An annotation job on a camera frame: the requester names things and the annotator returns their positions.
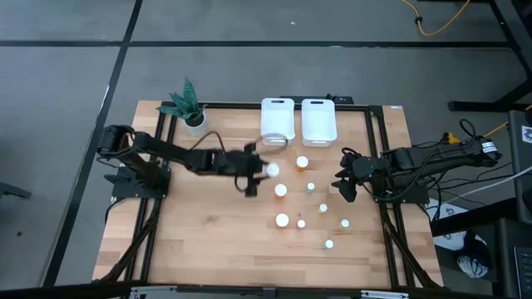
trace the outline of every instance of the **yellow cable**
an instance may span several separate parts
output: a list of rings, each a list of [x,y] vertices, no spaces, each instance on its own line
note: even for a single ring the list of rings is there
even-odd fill
[[[529,109],[532,109],[532,105],[526,107],[525,110],[529,110]],[[498,130],[501,130],[501,129],[505,128],[507,125],[508,125],[508,121],[506,121],[504,124],[499,125],[498,127],[494,128],[494,129],[491,130],[490,132],[484,134],[483,137],[484,137],[484,138],[490,137],[491,135],[493,135],[493,134],[494,134],[495,132],[497,132]]]
[[[419,17],[419,12],[417,11],[416,7],[414,7],[412,4],[410,4],[407,0],[401,0],[401,1],[403,1],[406,5],[408,5],[414,11],[414,13],[416,14],[416,17]],[[451,23],[453,23],[458,16],[460,16],[460,14],[464,11],[464,9],[466,9],[467,4],[469,4],[469,2],[471,2],[471,0],[465,1],[465,3],[462,6],[462,8],[460,8],[460,10],[451,18],[451,20],[449,20],[449,22],[447,22],[447,24],[443,25],[442,28],[434,31],[433,33],[425,33],[423,31],[423,28],[421,27],[421,21],[417,21],[417,26],[419,27],[419,31],[421,32],[422,35],[424,35],[426,37],[433,37],[436,34],[446,30],[449,27],[449,25]]]

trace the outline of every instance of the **green plant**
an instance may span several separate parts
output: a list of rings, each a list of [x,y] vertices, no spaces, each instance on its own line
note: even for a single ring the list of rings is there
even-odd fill
[[[198,97],[192,83],[189,79],[185,78],[185,84],[183,86],[183,96],[177,94],[177,92],[169,93],[170,98],[174,102],[175,106],[161,106],[158,107],[162,113],[168,115],[175,115],[185,120],[185,123],[190,126],[198,126],[204,120],[203,107],[198,104]]]

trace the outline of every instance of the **wooden tabletop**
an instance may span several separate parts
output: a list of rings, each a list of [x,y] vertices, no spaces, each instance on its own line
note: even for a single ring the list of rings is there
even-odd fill
[[[133,120],[136,130],[155,133],[160,101],[140,101]],[[404,111],[384,106],[391,148],[410,146]],[[229,150],[242,149],[260,134],[260,110],[207,109],[210,128],[217,130]],[[166,136],[167,118],[163,135]],[[362,188],[354,203],[347,203],[332,188],[340,170],[340,149],[351,147],[370,155],[365,117],[362,112],[337,111],[337,140],[328,148],[305,147],[301,142],[301,114],[295,111],[296,137],[280,154],[262,156],[277,162],[280,175],[259,185],[257,198],[245,198],[233,179],[198,177],[183,166],[170,164],[170,191],[162,203],[152,256],[149,281],[167,284],[225,286],[389,288],[390,279],[378,206]],[[373,121],[378,135],[377,120]],[[190,147],[197,138],[189,135],[179,120],[174,144]],[[200,148],[219,147],[210,136]],[[308,170],[299,173],[299,155],[309,159]],[[307,183],[316,185],[306,193]],[[288,194],[273,197],[275,184],[285,184]],[[318,205],[328,211],[318,214]],[[110,212],[96,261],[94,278],[103,277],[131,243],[139,199],[117,204]],[[409,247],[433,280],[442,284],[440,268],[426,215],[415,205],[403,204],[402,212]],[[286,213],[287,228],[277,228],[275,217]],[[295,223],[307,226],[298,230]],[[349,228],[340,229],[341,219]],[[327,239],[333,249],[323,249]],[[140,250],[135,275],[140,274],[144,249]],[[401,254],[396,250],[397,269],[404,284]]]

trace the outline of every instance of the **gray floor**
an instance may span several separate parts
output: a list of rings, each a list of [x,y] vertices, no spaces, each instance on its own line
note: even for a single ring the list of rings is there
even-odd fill
[[[518,39],[528,41],[512,8],[499,3]],[[133,4],[131,0],[3,1],[0,39],[120,40]],[[460,6],[416,5],[427,31],[439,27]],[[399,0],[145,0],[133,39],[425,40],[413,18]],[[489,7],[475,3],[432,40],[502,39]],[[522,46],[532,53],[528,42]],[[38,284],[116,54],[116,48],[0,47],[0,180],[33,190],[31,200],[0,201],[1,289]],[[138,100],[168,100],[167,93],[179,90],[185,76],[202,100],[260,101],[269,96],[332,93],[353,96],[361,104],[403,105],[414,143],[439,139],[446,130],[462,136],[458,121],[464,117],[479,134],[491,130],[505,121],[504,114],[453,113],[446,102],[496,100],[525,79],[515,55],[502,50],[131,48],[107,124],[129,124]],[[507,134],[494,140],[505,155],[501,163],[510,161]],[[474,177],[480,171],[457,169],[448,178]],[[93,167],[60,284],[91,279],[111,193],[103,174],[110,172],[99,164]],[[507,184],[470,199],[492,203],[511,196],[513,188]],[[444,280],[453,287],[456,276],[449,271],[443,272]],[[464,282],[470,284],[466,279],[458,282],[462,286],[456,289],[463,289]]]

